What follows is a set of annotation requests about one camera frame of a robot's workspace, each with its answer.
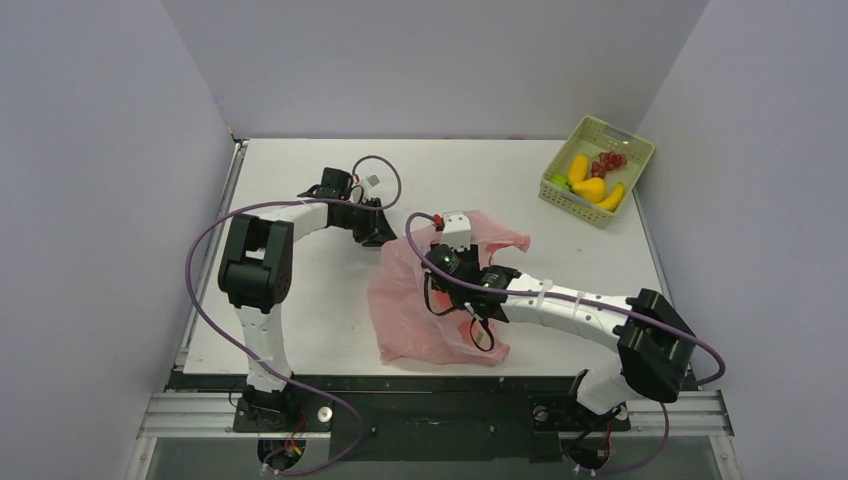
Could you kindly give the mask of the green fake lime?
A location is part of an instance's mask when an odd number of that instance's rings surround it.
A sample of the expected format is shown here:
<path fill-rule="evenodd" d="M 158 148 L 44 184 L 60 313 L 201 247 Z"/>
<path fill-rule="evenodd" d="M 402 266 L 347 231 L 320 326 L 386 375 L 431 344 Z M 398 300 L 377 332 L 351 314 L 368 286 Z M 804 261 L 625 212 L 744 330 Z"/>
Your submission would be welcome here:
<path fill-rule="evenodd" d="M 549 181 L 561 190 L 571 190 L 571 183 L 565 174 L 555 173 L 550 177 Z"/>

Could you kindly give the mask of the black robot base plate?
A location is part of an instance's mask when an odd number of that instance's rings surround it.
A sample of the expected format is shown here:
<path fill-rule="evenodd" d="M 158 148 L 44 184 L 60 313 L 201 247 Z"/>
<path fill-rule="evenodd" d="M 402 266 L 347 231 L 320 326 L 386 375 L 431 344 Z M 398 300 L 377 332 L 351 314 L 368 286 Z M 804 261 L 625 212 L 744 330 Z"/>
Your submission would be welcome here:
<path fill-rule="evenodd" d="M 570 438 L 626 432 L 624 415 L 607 421 L 577 405 L 570 377 L 418 377 L 305 375 L 291 387 L 301 419 L 272 430 L 247 419 L 238 401 L 232 428 L 255 433 L 265 448 L 293 441 L 304 453 L 319 438 L 332 456 L 350 445 L 348 461 L 557 462 Z"/>

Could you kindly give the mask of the red fake fruit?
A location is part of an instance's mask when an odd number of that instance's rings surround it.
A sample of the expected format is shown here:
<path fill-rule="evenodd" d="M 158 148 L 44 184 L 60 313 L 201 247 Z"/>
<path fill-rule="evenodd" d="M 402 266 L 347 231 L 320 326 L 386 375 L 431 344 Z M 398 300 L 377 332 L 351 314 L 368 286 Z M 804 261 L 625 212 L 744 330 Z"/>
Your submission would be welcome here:
<path fill-rule="evenodd" d="M 600 152 L 594 157 L 589 165 L 590 177 L 605 178 L 608 174 L 622 169 L 628 163 L 628 158 L 625 154 L 607 151 Z"/>

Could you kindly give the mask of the pink plastic bag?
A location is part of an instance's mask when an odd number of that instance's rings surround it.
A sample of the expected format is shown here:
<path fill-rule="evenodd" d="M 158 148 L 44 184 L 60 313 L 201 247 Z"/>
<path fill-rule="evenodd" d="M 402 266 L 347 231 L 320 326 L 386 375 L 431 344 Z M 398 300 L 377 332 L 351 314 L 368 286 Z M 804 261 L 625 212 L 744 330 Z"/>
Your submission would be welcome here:
<path fill-rule="evenodd" d="M 401 237 L 380 249 L 376 273 L 367 288 L 370 318 L 381 360 L 408 358 L 431 364 L 495 366 L 505 361 L 510 346 L 498 338 L 496 327 L 490 340 L 472 316 L 449 308 L 449 297 L 429 291 L 432 310 L 424 297 L 425 272 L 407 239 Z"/>

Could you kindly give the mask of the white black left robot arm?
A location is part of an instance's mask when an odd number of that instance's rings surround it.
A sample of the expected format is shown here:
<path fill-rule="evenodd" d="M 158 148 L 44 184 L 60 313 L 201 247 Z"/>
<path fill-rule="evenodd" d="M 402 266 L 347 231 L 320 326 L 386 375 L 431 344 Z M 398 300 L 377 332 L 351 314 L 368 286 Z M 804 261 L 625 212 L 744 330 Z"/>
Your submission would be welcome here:
<path fill-rule="evenodd" d="M 294 244 L 326 228 L 352 234 L 365 247 L 380 247 L 396 235 L 372 191 L 375 175 L 325 168 L 322 179 L 294 202 L 274 211 L 239 213 L 231 222 L 218 272 L 218 287 L 238 316 L 248 350 L 248 374 L 241 414 L 272 430 L 301 419 L 297 395 L 289 387 L 282 327 L 283 301 L 293 280 Z"/>

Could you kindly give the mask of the yellow fake banana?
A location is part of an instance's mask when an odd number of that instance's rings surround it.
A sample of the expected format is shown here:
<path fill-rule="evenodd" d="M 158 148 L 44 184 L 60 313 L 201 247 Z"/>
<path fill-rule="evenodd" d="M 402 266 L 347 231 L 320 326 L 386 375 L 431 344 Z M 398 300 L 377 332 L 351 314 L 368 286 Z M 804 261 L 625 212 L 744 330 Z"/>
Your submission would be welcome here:
<path fill-rule="evenodd" d="M 613 187 L 607 197 L 596 203 L 596 206 L 608 212 L 615 212 L 623 201 L 626 193 L 627 191 L 624 184 L 619 182 Z"/>

